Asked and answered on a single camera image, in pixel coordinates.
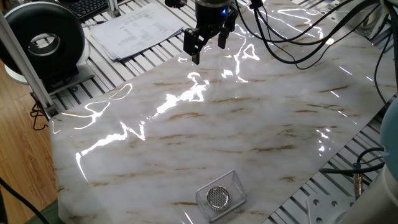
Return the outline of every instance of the brown vein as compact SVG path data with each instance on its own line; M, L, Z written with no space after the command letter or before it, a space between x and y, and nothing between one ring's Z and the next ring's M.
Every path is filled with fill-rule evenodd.
M338 87L338 88L332 88L332 89L330 89L330 90L322 90L322 91L319 91L319 92L320 92L320 93L324 93L324 92L328 92L328 91L342 90L342 89L345 89L345 88L347 88L347 87L348 87L348 85L343 86L343 87Z
M270 152L270 151L281 151L281 150L294 149L294 148L295 147L293 145L288 145L288 146L281 146L281 147L254 148L254 149L251 149L251 151Z
M305 113L305 112L311 112L311 113L317 113L317 111L311 111L311 110L298 110L298 111L294 111L296 113Z
M279 180L286 180L288 182L294 182L295 177L282 177Z
M227 150L222 150L222 149L214 149L216 152L225 152L225 153L237 153L237 154L242 154L241 151L227 151Z
M213 103L222 103L222 102L239 102L244 100L253 100L253 98L229 98L225 100L213 100Z
M193 135L193 134L174 134L174 135L171 135L171 136L161 137L160 139L172 139L172 138L177 138L177 137L193 138L193 137L196 137L196 135Z
M172 120L177 119L177 118L182 118L182 117L185 116L185 115L191 115L191 116L194 117L194 118L199 117L199 116L204 116L203 114L199 114L199 113L192 112L192 113L184 113L184 114L176 114L176 115L173 115L173 116L171 116L171 117L169 118L169 120L172 121Z
M243 108L239 108L239 109L236 109L236 110L231 110L231 113L235 113L235 112L241 111L241 110L243 110Z
M107 183L107 182L91 182L90 184L93 187L97 187L97 186L107 186L109 183Z
M174 202L173 205L198 205L195 202Z

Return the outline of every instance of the white marble sheet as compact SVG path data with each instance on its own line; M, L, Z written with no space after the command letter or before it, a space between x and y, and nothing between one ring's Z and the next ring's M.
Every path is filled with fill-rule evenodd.
M287 37L320 17L288 0L267 0L266 8ZM257 30L250 10L244 17ZM327 19L301 41L334 26ZM281 46L297 58L313 49ZM379 54L352 34L317 66L297 70L272 58L238 19L226 49L210 40L199 65L181 54L51 119L60 217L206 223L196 190L234 169L248 200L216 223L261 223L379 111ZM396 92L391 58L378 80L386 98Z

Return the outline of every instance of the paper document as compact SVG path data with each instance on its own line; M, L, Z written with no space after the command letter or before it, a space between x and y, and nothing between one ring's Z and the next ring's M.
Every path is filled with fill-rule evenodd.
M122 59L178 34L182 27L183 23L173 14L150 3L90 31L111 59Z

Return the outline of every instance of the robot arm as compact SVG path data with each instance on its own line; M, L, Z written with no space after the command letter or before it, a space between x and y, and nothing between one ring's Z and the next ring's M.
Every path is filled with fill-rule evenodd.
M186 2L167 0L169 7L180 8ZM226 39L235 29L235 19L238 16L237 6L231 0L196 0L195 15L197 26L194 29L186 29L183 49L192 56L195 64L200 63L200 51L206 43L215 35L218 36L218 46L225 48Z

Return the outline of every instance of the black wire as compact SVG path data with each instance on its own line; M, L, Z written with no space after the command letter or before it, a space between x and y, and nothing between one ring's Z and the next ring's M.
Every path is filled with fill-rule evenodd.
M392 4L386 2L386 6L390 12L392 35L394 35L394 65L396 68L396 84L398 87L398 15Z
M374 151L383 152L383 151L384 151L384 148L381 148L381 147L373 147L373 148L370 148L370 149L367 149L367 150L363 151L363 152L358 156L358 158L356 159L356 163L360 163L362 157L364 157L366 154L368 154L368 153L370 153L370 152L374 152Z
M44 216L35 208L30 202L28 202L24 197L22 197L19 193L17 193L14 189L12 189L1 177L0 177L0 185L4 187L12 196L16 199L20 200L23 204L25 204L32 212L35 213L37 218L39 218L44 224L50 224Z
M367 173L367 172L372 172L372 171L376 171L378 169L383 168L384 166L384 162L376 165L376 166L372 166L369 168L363 168L363 169L353 169L353 170L338 170L338 169L320 169L319 172L321 172L322 174L363 174L363 173Z
M30 114L30 116L31 116L32 118L34 118L33 130L35 130L35 131L41 131L41 130L45 129L45 127L48 127L48 125L45 124L45 125L43 125L42 128L36 128L37 118L38 118L39 116L44 116L44 114L42 114L42 110L39 108L37 102L35 103L35 105L34 105L33 108L32 108L32 111L31 111L29 114Z
M384 26L386 26L386 24L388 23L388 15L386 15L383 19L383 23L381 24L381 26L379 28L377 28L377 32L375 33L375 35L369 39L369 41L373 41L379 34L380 32L383 30Z
M367 161L367 162L355 162L355 163L354 163L354 166L355 166L355 165L364 165L364 164L368 164L368 163L370 163L370 162L373 162L373 161L375 161L375 160L382 159L382 158L383 158L383 156L379 156L379 157L376 157L376 158L374 158L374 159L371 159L371 160L369 160L369 161Z
M337 27L340 27L340 28L342 28L344 25L346 24L346 22L345 23L342 23L342 22L339 22L338 24L337 24ZM285 37L283 37L282 35L280 35L278 32L276 32L271 26L269 26L269 28L270 28L270 30L276 35L276 36L278 36L279 38L281 38L282 40L284 40L284 41L286 41L286 42L289 42L289 43L291 43L291 44L297 44L297 45L315 45L315 44L319 44L319 43L322 43L322 42L325 42L325 41L327 41L330 37L332 37L332 35L327 35L326 37L324 37L324 38L322 38L322 39L320 39L320 40L318 40L318 41L315 41L315 42L310 42L310 43L300 43L300 42L292 42L292 41L290 41L290 40L288 40L288 39L286 39Z
M387 48L387 46L388 46L388 43L390 42L391 35L392 35L392 32L391 32L390 35L388 36L387 42L386 42L386 44L385 44L383 50L381 51L379 60L377 61L377 64L376 64L376 68L374 69L374 78L373 78L373 79L374 79L374 86L376 87L377 93L379 94L379 96L380 96L381 100L383 101L384 106L386 106L386 108L388 108L387 102L386 102L386 100L384 99L383 95L381 94L380 89L379 89L379 85L377 84L377 70L378 70L378 68L379 68L379 64L380 64L381 58L383 58L384 52L386 51L386 48Z
M266 39L266 41L272 41L273 43L285 43L285 42L288 42L288 41L291 41L291 40L298 39L298 38L300 38L301 36L303 36L304 34L306 34L309 30L311 30L312 28L314 28L316 25L318 25L318 23L320 23L322 20L324 20L324 19L325 19L326 17L328 17L330 14L332 14L333 12L335 12L336 10L338 10L339 8L343 7L344 5L346 5L346 4L348 4L348 3L352 2L352 1L354 1L354 0L348 0L348 1L345 1L345 2L343 2L343 3L341 3L341 4L339 4L338 6L336 6L336 7L333 8L332 10L330 10L328 13L326 13L325 15L323 15L319 20L317 20L314 24L312 24L308 29L306 29L305 31L301 32L299 35L297 35L297 36L295 36L295 37L293 37L293 38L286 39L286 38L283 37L283 40L274 40L274 41L272 41L272 40L267 40L267 39ZM244 21L244 19L243 19L241 10L240 10L240 8L239 8L238 0L235 0L235 3L236 3L236 5L237 5L238 12L239 12L239 16L240 16L240 18L241 18L241 20L242 20L243 25L245 26L245 28L249 31L250 34L252 34L252 35L255 36L256 38L262 39L262 37L259 37L257 34L255 34L254 32L252 32L252 31L249 29L248 25L245 23L245 21Z
M353 10L351 10L349 13L347 13L347 15L339 22L339 24L338 24L338 25L331 31L331 33L328 35L328 36L329 36L328 39L329 39L332 35L334 35L334 34L335 34L343 25L345 25L349 20L351 20L352 17L354 17L358 12L362 11L365 7L368 7L370 4L373 4L374 1L375 1L375 0L365 0L365 1L361 2L360 4L358 4L358 5L357 5ZM374 10L376 10L377 7L379 7L379 4L371 11L371 13L372 13ZM293 62L284 60L284 59L278 57L278 56L271 50L271 48L269 47L268 42L265 40L264 33L263 33L263 31L262 31L261 24L260 24L259 19L258 19L257 11L258 11L258 10L254 10L254 16L255 16L255 18L256 18L256 23L257 23L257 26L258 26L258 28L259 28L261 37L263 38L263 42L264 42L264 44L265 44L267 50L269 51L269 53L270 53L274 58L276 58L278 61L280 61L280 62L282 62L282 63L297 64L297 63L303 62L303 61L307 60L308 58L312 57L314 54L316 54L316 53L326 44L326 42L322 42L313 52L311 52L310 54L308 54L306 57L301 58L300 60L294 60ZM345 38L347 35L349 35L350 33L352 33L355 29L353 29L351 32L349 32L348 34L346 34L344 37L342 37L342 38L339 39L338 41L334 42L333 44L335 44L335 43L339 42L340 40L342 40L343 38ZM317 62L319 62L319 60L320 60L320 59L323 57L323 55L325 54L326 50L323 52L322 56L321 56L314 64L312 64L311 66L313 66L313 65L315 65Z

